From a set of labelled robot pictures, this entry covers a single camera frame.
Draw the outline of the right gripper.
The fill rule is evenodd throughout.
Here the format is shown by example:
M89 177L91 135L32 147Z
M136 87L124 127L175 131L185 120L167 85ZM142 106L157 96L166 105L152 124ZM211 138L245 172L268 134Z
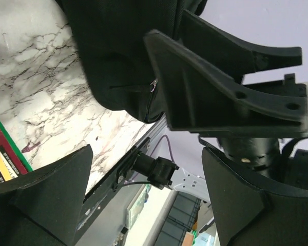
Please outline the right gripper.
M280 183L294 145L308 138L305 84L294 74L243 86L159 31L145 36L168 127L215 137L233 163Z

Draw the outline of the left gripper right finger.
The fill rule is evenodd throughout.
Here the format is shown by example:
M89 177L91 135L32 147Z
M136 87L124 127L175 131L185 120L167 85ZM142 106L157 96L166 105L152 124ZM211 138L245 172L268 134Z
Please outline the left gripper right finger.
M308 245L308 190L262 176L204 148L221 245Z

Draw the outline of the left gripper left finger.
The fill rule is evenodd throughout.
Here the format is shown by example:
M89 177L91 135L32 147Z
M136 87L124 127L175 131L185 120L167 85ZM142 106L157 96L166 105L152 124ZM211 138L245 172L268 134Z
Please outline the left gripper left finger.
M0 184L0 245L73 245L93 160L90 145Z

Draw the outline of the black backpack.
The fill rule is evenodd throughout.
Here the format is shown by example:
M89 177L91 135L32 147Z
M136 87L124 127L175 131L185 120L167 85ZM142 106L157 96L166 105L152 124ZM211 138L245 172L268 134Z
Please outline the black backpack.
M163 115L144 36L178 37L184 11L201 15L206 1L58 1L66 15L96 101L146 124Z

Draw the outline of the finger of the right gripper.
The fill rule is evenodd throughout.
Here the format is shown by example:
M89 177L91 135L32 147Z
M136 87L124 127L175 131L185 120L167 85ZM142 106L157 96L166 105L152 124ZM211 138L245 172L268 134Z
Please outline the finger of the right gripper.
M302 65L300 47L267 47L237 38L197 15L184 11L182 44L209 63L242 83L243 76Z

